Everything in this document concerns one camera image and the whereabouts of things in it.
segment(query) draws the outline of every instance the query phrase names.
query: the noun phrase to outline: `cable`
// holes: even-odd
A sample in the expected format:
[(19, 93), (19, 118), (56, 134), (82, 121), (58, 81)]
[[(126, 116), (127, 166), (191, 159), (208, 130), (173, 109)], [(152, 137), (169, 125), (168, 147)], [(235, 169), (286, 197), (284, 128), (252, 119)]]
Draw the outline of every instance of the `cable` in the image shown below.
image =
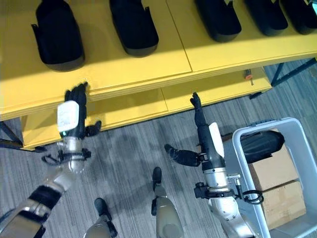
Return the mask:
[[(236, 194), (235, 199), (239, 198), (241, 200), (243, 200), (246, 203), (252, 204), (252, 205), (259, 205), (262, 204), (264, 202), (264, 197), (263, 197), (263, 193), (259, 190), (248, 190), (245, 192), (242, 192), (242, 187), (241, 185), (236, 185), (238, 194)], [(251, 194), (257, 194), (258, 196), (254, 199), (250, 199), (249, 196), (247, 195), (251, 195)]]

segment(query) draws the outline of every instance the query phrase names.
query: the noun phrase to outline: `black glove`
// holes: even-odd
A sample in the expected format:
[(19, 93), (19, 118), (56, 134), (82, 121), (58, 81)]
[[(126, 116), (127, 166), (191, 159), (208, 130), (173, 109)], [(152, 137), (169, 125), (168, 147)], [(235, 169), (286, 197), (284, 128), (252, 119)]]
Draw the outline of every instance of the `black glove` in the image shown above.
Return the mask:
[(69, 131), (60, 133), (61, 137), (74, 136), (83, 139), (85, 136), (92, 136), (99, 133), (101, 128), (101, 121), (97, 121), (95, 125), (90, 125), (85, 128), (85, 119), (87, 117), (86, 109), (86, 87), (88, 83), (81, 83), (74, 87), (71, 91), (67, 90), (65, 93), (65, 102), (75, 101), (79, 105), (79, 119), (78, 125)]

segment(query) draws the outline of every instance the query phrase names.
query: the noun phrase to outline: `black band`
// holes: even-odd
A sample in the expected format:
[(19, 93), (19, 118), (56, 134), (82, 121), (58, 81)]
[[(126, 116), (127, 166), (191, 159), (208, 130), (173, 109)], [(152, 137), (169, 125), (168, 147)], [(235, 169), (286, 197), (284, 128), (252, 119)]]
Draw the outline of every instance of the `black band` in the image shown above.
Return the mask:
[(53, 190), (52, 188), (39, 186), (29, 198), (47, 206), (50, 209), (53, 209), (60, 197), (61, 193)]

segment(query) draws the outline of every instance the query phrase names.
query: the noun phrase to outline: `white plastic crate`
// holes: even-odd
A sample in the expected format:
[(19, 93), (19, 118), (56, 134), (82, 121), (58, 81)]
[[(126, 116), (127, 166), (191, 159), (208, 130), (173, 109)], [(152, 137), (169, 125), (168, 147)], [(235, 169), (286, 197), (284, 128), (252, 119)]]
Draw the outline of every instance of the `white plastic crate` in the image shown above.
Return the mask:
[(232, 140), (226, 141), (225, 160), (229, 174), (239, 173), (244, 191), (255, 189), (246, 162), (240, 138), (259, 131), (278, 129), (285, 138), (285, 145), (293, 159), (302, 185), (307, 213), (285, 225), (268, 230), (260, 205), (237, 200), (239, 209), (263, 238), (301, 238), (317, 229), (317, 166), (301, 123), (294, 118), (265, 122), (234, 132)]

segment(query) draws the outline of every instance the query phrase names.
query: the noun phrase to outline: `yellow table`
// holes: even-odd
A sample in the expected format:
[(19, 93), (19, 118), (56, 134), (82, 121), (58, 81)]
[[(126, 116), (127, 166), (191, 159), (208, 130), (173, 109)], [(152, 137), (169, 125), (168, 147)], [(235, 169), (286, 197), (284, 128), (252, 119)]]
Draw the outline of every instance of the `yellow table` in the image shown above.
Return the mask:
[[(261, 66), (317, 55), (317, 34), (299, 35), (290, 24), (279, 36), (262, 35), (243, 0), (234, 1), (242, 33), (228, 43), (209, 38), (193, 0), (143, 0), (159, 35), (158, 49), (145, 58), (127, 55), (107, 1), (72, 0), (86, 63), (53, 72), (41, 62), (31, 23), (40, 0), (5, 0), (0, 120), (21, 117), (24, 147), (58, 140), (55, 110), (66, 89), (88, 81), (88, 120), (102, 129), (191, 108), (192, 91), (204, 104), (271, 88)], [(243, 78), (252, 68), (254, 85)]]

